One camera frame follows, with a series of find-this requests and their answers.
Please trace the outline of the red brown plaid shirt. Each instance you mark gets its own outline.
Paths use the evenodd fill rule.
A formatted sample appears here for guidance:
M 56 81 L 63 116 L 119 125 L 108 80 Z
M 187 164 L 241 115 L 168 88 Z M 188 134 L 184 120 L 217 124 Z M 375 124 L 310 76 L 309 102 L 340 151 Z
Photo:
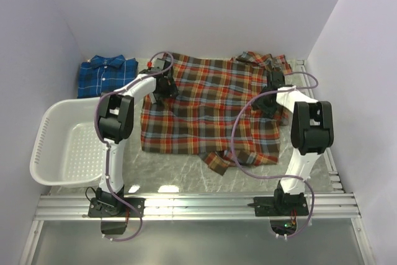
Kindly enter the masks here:
M 153 104 L 143 101 L 141 148 L 148 153 L 197 155 L 218 174 L 243 166 L 276 164 L 280 126 L 288 113 L 272 119 L 248 102 L 266 86 L 268 72 L 289 74 L 283 56 L 244 52 L 229 60 L 174 53 L 173 77 L 179 95 Z

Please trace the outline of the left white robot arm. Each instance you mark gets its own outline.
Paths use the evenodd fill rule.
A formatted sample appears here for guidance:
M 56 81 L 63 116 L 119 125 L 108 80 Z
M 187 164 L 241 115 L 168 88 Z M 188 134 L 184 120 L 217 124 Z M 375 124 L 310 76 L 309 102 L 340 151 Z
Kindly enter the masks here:
M 157 104 L 178 95 L 172 70 L 174 58 L 166 54 L 170 60 L 151 58 L 147 69 L 140 71 L 132 82 L 99 98 L 94 128 L 103 144 L 104 163 L 99 187 L 91 199 L 90 217 L 117 217 L 128 209 L 123 198 L 122 168 L 125 145 L 133 131 L 135 104 L 146 96 Z

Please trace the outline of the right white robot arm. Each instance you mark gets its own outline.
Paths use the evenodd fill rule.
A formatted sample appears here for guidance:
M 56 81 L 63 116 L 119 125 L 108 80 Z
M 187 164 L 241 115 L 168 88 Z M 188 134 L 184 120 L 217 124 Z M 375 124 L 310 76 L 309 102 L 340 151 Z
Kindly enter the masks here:
M 285 83 L 281 71 L 267 74 L 262 92 L 273 92 L 254 101 L 252 107 L 271 118 L 279 107 L 292 114 L 290 141 L 293 147 L 285 177 L 277 184 L 272 197 L 255 197 L 250 204 L 257 217 L 307 216 L 310 214 L 304 191 L 315 162 L 334 141 L 332 106 L 317 101 L 297 87 Z

